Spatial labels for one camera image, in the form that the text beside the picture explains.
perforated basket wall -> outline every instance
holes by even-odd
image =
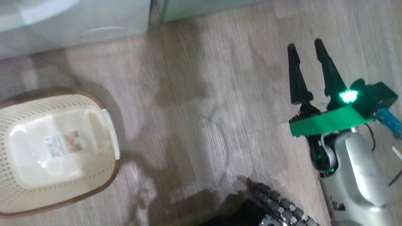
[[[118,168],[113,124],[93,96],[53,94],[0,109],[1,217],[82,200],[106,188]]]

white cabinet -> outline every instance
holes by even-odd
[[[151,0],[2,0],[0,59],[144,33]]]

green led light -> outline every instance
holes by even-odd
[[[346,90],[344,92],[340,92],[339,96],[342,99],[343,102],[345,103],[351,103],[354,102],[357,99],[357,95],[359,92],[355,90]]]

basket rim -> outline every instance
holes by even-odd
[[[101,109],[106,109],[105,105],[94,95],[92,95],[88,92],[80,91],[80,90],[64,90],[64,91],[56,91],[56,92],[50,92],[50,93],[41,93],[41,94],[36,94],[36,95],[30,96],[30,97],[26,97],[26,98],[17,96],[17,97],[11,98],[6,103],[0,103],[0,109],[4,109],[4,108],[11,107],[14,105],[18,105],[18,104],[22,104],[22,103],[26,103],[26,102],[30,102],[30,101],[35,101],[35,100],[39,100],[39,99],[44,99],[44,98],[48,98],[48,97],[64,96],[64,95],[86,96],[86,97],[92,99]]]
[[[73,203],[76,203],[78,201],[81,201],[83,199],[86,199],[88,197],[91,197],[93,195],[96,195],[98,193],[100,193],[101,191],[105,190],[107,187],[109,187],[109,185],[116,179],[117,173],[119,172],[119,168],[120,168],[120,160],[116,160],[115,161],[115,169],[113,170],[113,173],[111,175],[111,177],[109,178],[109,180],[106,181],[106,183],[104,183],[103,185],[101,185],[98,188],[95,188],[92,191],[89,191],[87,193],[84,193],[82,195],[76,196],[74,198],[62,201],[62,202],[58,202],[55,204],[51,204],[51,205],[47,205],[47,206],[43,206],[40,208],[36,208],[36,209],[32,209],[32,210],[25,210],[25,211],[20,211],[20,212],[15,212],[15,213],[5,213],[5,212],[0,212],[0,218],[3,219],[9,219],[9,218],[19,218],[19,217],[24,217],[24,216],[30,216],[33,214],[39,214],[39,213],[43,213],[43,212],[47,212],[50,210],[55,210]]]

blue connector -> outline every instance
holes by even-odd
[[[395,139],[402,140],[402,124],[386,108],[380,109],[375,118],[394,134]]]

